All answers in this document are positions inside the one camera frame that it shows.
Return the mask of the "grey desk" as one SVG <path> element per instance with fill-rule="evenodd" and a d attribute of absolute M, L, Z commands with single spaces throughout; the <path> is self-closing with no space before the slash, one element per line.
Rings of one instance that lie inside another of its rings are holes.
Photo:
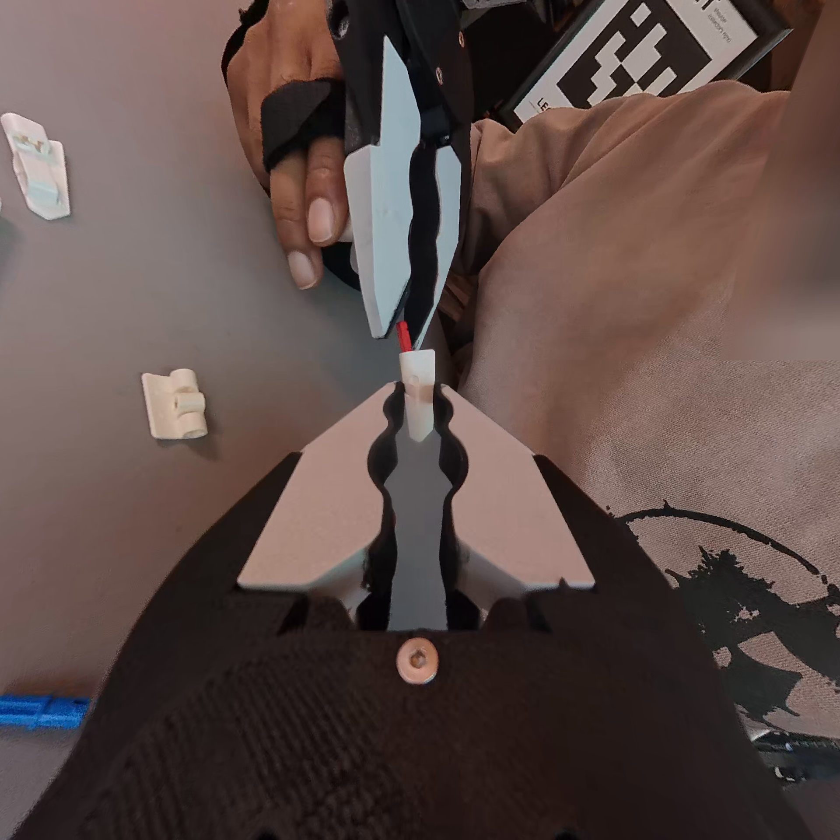
<path fill-rule="evenodd" d="M 219 62 L 247 2 L 2 2 L 2 112 L 65 145 L 71 214 L 21 197 L 2 139 L 2 691 L 100 696 L 151 730 L 198 838 L 248 836 L 286 755 L 239 700 L 297 596 L 240 567 L 298 449 L 396 377 L 331 279 L 296 292 Z M 142 373 L 196 373 L 206 436 L 152 438 Z"/>

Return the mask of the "white curved panel brick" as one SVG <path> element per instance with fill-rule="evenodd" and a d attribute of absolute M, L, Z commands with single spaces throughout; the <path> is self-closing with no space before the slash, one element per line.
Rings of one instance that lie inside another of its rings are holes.
<path fill-rule="evenodd" d="M 436 355 L 434 350 L 400 353 L 407 433 L 421 444 L 434 431 Z"/>
<path fill-rule="evenodd" d="M 63 144 L 45 128 L 13 112 L 1 117 L 17 183 L 28 209 L 56 221 L 70 215 L 67 163 Z"/>

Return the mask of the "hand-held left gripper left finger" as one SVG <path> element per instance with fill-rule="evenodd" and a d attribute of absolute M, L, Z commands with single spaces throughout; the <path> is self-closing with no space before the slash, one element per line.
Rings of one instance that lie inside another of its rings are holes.
<path fill-rule="evenodd" d="M 404 411 L 404 385 L 387 384 L 300 452 L 239 587 L 328 596 L 358 624 L 390 622 L 396 515 L 385 484 Z"/>

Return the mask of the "small white connector brick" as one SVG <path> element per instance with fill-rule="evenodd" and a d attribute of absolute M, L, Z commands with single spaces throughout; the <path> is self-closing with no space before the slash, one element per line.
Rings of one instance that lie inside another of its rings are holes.
<path fill-rule="evenodd" d="M 179 441 L 207 435 L 206 399 L 193 370 L 142 373 L 141 384 L 152 438 Z"/>

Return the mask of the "beige printed sweatshirt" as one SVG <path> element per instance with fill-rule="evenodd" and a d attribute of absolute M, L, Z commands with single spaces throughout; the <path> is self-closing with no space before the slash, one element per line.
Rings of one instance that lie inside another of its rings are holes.
<path fill-rule="evenodd" d="M 796 784 L 838 776 L 838 361 L 719 344 L 789 96 L 476 122 L 459 390 L 631 529 Z"/>

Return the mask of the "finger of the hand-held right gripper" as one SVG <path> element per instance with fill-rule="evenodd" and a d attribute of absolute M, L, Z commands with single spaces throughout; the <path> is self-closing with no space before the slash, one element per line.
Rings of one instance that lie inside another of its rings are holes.
<path fill-rule="evenodd" d="M 381 82 L 380 139 L 350 153 L 344 163 L 364 310 L 371 336 L 378 340 L 389 333 L 411 276 L 410 170 L 421 137 L 405 62 L 387 36 Z"/>
<path fill-rule="evenodd" d="M 459 241 L 462 164 L 449 146 L 424 150 L 413 186 L 410 339 L 420 347 L 442 297 Z"/>

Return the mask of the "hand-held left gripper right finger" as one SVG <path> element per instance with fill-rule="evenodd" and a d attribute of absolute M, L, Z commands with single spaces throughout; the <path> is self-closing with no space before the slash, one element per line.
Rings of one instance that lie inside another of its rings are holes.
<path fill-rule="evenodd" d="M 503 599 L 594 576 L 536 456 L 446 385 L 434 388 L 438 465 L 449 482 L 439 562 L 448 624 L 480 624 Z"/>

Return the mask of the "person's right hand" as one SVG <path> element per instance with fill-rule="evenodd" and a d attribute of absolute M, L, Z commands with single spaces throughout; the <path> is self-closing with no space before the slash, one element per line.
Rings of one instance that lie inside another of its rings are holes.
<path fill-rule="evenodd" d="M 227 92 L 239 142 L 259 184 L 267 190 L 276 233 L 298 289 L 323 277 L 322 250 L 344 233 L 350 211 L 343 173 L 343 141 L 313 140 L 270 173 L 262 164 L 260 108 L 274 90 L 293 81 L 340 78 L 324 2 L 272 1 L 251 27 L 227 71 Z"/>

